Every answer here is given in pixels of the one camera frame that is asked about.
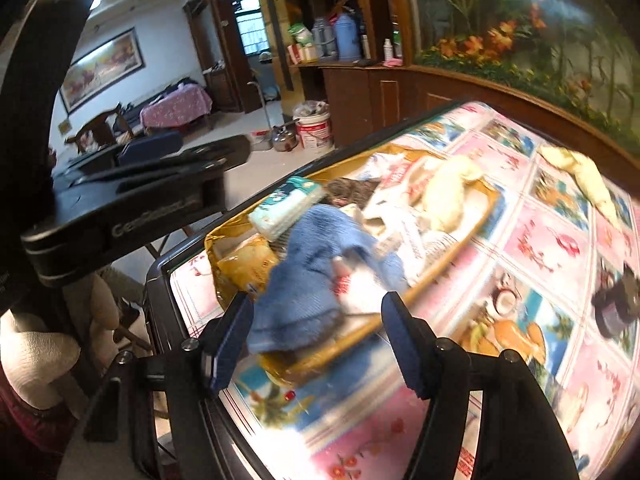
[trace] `pink blanket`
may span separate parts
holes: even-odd
[[[208,114],[211,105],[211,97],[202,87],[186,84],[157,103],[142,108],[140,122],[151,128],[183,126]]]

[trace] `metal pot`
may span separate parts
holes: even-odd
[[[277,152],[290,152],[298,145],[298,137],[289,129],[287,125],[274,126],[271,135],[271,142]]]

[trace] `framed painting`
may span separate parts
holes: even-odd
[[[127,75],[144,68],[133,28],[103,43],[69,67],[60,95],[69,114]]]

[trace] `white bucket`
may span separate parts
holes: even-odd
[[[334,145],[329,112],[311,117],[294,117],[302,147],[325,152]]]

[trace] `floral tablecloth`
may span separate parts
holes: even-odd
[[[147,128],[183,126],[211,111],[213,101],[204,88],[190,83],[171,92],[140,112],[140,122]]]
[[[535,323],[542,330],[546,361],[532,371],[540,384],[562,392],[553,407],[580,477],[596,477],[638,416],[640,345],[637,323],[603,339],[590,298],[600,283],[620,275],[624,262],[640,271],[640,202],[607,182],[622,224],[621,232],[613,229],[571,177],[536,153],[543,139],[480,103],[413,127],[394,142],[465,154],[501,193],[479,235],[412,314],[464,344],[479,320],[500,319],[500,295],[512,296],[518,327]],[[171,282],[193,335],[222,312],[204,252]],[[428,406],[404,386],[381,335],[292,391],[271,383],[249,357],[221,397],[274,477],[293,480],[400,480]],[[471,396],[458,480],[471,475],[480,406]]]

